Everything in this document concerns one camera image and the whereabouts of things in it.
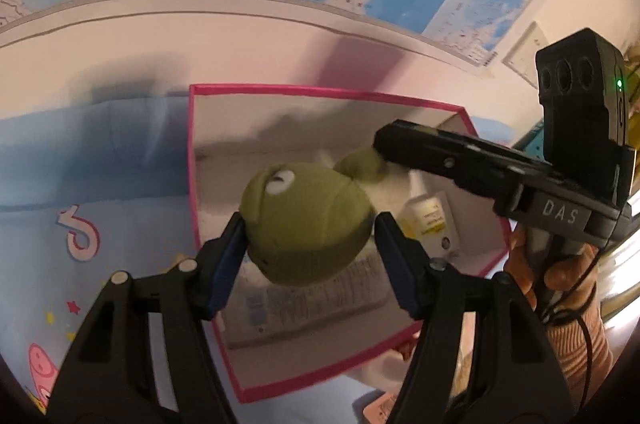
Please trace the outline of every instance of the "pink border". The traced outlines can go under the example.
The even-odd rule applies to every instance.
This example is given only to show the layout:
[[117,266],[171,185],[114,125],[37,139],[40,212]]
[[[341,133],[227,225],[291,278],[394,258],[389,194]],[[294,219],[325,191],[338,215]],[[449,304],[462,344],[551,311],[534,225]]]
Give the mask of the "pink border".
[[[198,230],[198,207],[196,200],[196,178],[195,178],[195,155],[193,152],[193,113],[194,113],[194,97],[195,96],[216,96],[223,94],[280,94],[283,96],[308,96],[315,98],[333,98],[333,99],[347,99],[354,101],[374,101],[380,103],[406,105],[412,107],[439,109],[448,112],[455,112],[462,117],[463,123],[470,135],[477,136],[478,133],[471,122],[471,118],[467,114],[464,107],[450,105],[447,103],[441,103],[431,100],[423,100],[419,98],[409,98],[406,96],[394,96],[391,94],[383,94],[379,92],[364,92],[343,90],[335,88],[318,88],[318,87],[306,87],[295,85],[256,85],[256,84],[194,84],[190,86],[189,90],[189,128],[188,128],[188,167],[189,167],[189,189],[190,189],[190,204],[191,204],[191,221],[193,224],[193,232],[195,237],[196,248],[200,248],[200,232]],[[508,239],[511,234],[511,228],[507,220],[501,219],[502,229],[504,232],[505,245],[508,245]],[[485,267],[478,276],[485,276],[494,266],[504,257],[507,253],[505,248],[503,253],[500,253],[495,260],[493,260],[487,267]],[[308,388],[318,382],[323,382],[329,378],[336,377],[343,374],[348,370],[357,368],[359,365],[367,362],[373,357],[383,354],[387,350],[390,350],[400,344],[408,341],[413,334],[415,334],[421,328],[421,323],[416,323],[406,328],[402,332],[388,338],[385,341],[378,343],[376,346],[363,350],[361,353],[351,356],[348,359],[330,364],[324,368],[320,368],[315,372],[300,375],[299,377],[293,377],[287,380],[274,382],[263,386],[252,386],[249,388],[242,388],[240,386],[238,378],[234,375],[233,367],[231,366],[230,359],[226,353],[226,348],[223,344],[220,330],[215,321],[212,322],[216,340],[218,341],[218,347],[222,354],[226,370],[231,381],[231,386],[234,389],[236,397],[240,403],[256,402],[261,399],[276,397],[290,393],[291,391],[302,390]]]

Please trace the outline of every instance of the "cardboard box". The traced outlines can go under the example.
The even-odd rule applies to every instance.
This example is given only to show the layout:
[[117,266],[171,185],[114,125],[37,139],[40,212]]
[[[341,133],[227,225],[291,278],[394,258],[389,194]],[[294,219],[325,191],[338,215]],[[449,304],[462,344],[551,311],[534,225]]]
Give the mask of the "cardboard box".
[[[395,119],[475,134],[464,109],[427,100],[294,86],[191,86],[189,168],[197,246],[220,235],[259,171],[281,162],[332,166],[350,151],[370,145],[375,131]],[[465,273],[485,274],[506,251],[508,224],[492,212],[491,200],[466,193],[448,179],[412,172],[412,196],[431,193],[446,197],[448,216],[455,220],[460,250],[452,263]],[[236,280],[232,297],[241,295],[240,288]],[[228,343],[229,316],[238,314],[222,311],[213,324],[240,402],[340,375],[420,329],[392,293],[348,317],[244,346]]]

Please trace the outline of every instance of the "white wall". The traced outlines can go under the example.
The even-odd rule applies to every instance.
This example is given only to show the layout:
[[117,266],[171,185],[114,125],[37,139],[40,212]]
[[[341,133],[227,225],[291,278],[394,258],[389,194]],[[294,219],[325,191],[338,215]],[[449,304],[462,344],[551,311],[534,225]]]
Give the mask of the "white wall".
[[319,82],[460,104],[471,115],[510,125],[518,138],[542,109],[537,91],[500,61],[532,20],[550,42],[590,26],[625,48],[640,30],[640,0],[533,0],[498,46],[489,72],[476,75],[408,33],[295,2],[82,0],[70,6],[0,30],[0,117],[185,91],[194,82]]

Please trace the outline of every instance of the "number 6 decal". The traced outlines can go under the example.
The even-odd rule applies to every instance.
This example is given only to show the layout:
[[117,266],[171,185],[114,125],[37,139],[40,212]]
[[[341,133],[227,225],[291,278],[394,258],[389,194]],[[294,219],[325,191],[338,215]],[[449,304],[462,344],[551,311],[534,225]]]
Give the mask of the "number 6 decal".
[[[58,223],[69,229],[66,234],[66,247],[71,256],[79,261],[89,261],[100,249],[100,234],[91,222],[76,217],[78,208],[78,205],[73,205],[67,211],[62,211],[58,217]],[[88,240],[86,247],[78,244],[78,233],[86,235]]]

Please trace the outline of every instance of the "cartoon character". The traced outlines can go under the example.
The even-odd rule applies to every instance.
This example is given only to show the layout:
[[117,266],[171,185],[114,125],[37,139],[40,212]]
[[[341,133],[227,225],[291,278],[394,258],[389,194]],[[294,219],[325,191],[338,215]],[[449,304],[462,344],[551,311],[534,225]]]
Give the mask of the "cartoon character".
[[377,211],[397,211],[409,174],[372,148],[333,169],[284,163],[258,173],[242,195],[248,256],[272,282],[304,287],[340,273],[367,244]]
[[33,393],[31,393],[31,390],[29,390],[29,388],[27,388],[26,386],[24,387],[24,389],[27,392],[27,396],[29,397],[29,400],[36,405],[36,408],[38,408],[42,413],[46,413],[47,408],[44,406],[43,403],[40,402],[40,399],[37,398]]
[[29,368],[33,385],[36,388],[35,396],[46,408],[49,404],[49,397],[51,397],[51,390],[53,390],[53,385],[58,377],[58,369],[42,347],[35,343],[29,347]]

